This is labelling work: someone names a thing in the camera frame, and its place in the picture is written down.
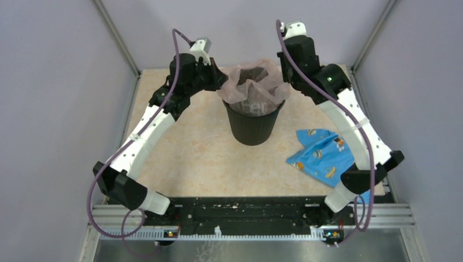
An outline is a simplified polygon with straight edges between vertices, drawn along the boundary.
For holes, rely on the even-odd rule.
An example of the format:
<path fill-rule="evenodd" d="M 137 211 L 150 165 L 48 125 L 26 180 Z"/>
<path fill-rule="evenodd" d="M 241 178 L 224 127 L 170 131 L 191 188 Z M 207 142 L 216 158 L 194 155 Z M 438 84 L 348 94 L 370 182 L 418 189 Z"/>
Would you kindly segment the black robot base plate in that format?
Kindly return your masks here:
<path fill-rule="evenodd" d="M 145 226 L 180 226 L 182 236 L 309 235 L 317 228 L 354 225 L 352 207 L 338 213 L 322 207 L 322 196 L 177 197 L 163 216 L 146 212 Z"/>

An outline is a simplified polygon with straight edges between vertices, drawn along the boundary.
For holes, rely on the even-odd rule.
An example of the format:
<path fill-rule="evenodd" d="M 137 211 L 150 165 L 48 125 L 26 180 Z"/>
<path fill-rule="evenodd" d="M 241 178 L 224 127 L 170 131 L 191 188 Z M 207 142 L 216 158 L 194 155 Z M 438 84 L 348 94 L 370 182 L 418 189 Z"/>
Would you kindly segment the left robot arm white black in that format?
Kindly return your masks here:
<path fill-rule="evenodd" d="M 141 168 L 164 132 L 190 106 L 191 98 L 201 91 L 219 90 L 228 79 L 213 58 L 206 61 L 190 53 L 175 56 L 169 70 L 132 134 L 110 159 L 93 167 L 104 195 L 129 210 L 154 213 L 155 220 L 165 226 L 174 221 L 175 206 L 167 196 L 137 182 Z"/>

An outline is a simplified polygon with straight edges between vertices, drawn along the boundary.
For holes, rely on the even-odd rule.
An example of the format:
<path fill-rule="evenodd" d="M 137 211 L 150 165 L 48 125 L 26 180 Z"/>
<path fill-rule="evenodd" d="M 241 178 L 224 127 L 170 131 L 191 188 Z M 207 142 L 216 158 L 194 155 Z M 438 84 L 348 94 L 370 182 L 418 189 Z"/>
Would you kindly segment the black plastic trash bin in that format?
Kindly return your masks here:
<path fill-rule="evenodd" d="M 226 108 L 234 138 L 246 146 L 257 146 L 266 142 L 270 137 L 278 114 L 286 101 L 284 100 L 275 111 L 263 116 L 244 115 L 234 111 L 225 101 L 222 102 Z"/>

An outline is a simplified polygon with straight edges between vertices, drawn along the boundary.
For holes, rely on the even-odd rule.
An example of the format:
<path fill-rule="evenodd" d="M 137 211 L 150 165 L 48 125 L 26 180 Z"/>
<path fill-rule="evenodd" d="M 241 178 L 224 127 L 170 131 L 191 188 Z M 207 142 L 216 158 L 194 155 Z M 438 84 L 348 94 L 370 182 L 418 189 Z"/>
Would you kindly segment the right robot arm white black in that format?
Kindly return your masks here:
<path fill-rule="evenodd" d="M 287 159 L 288 164 L 332 186 L 320 206 L 320 218 L 334 225 L 348 204 L 371 196 L 375 185 L 405 157 L 378 136 L 344 71 L 335 64 L 320 64 L 310 37 L 280 37 L 280 44 L 283 80 L 311 98 L 336 127 L 335 131 L 297 131 L 303 148 Z"/>

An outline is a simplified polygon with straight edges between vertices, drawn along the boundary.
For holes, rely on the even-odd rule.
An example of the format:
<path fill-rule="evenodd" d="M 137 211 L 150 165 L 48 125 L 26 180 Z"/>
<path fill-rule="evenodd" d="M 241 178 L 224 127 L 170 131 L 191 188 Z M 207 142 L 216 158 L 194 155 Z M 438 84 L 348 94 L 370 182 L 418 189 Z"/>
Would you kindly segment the translucent pink trash bag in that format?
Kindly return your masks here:
<path fill-rule="evenodd" d="M 264 116 L 274 112 L 290 97 L 291 85 L 271 59 L 260 59 L 226 68 L 228 80 L 217 91 L 231 109 L 246 116 Z"/>

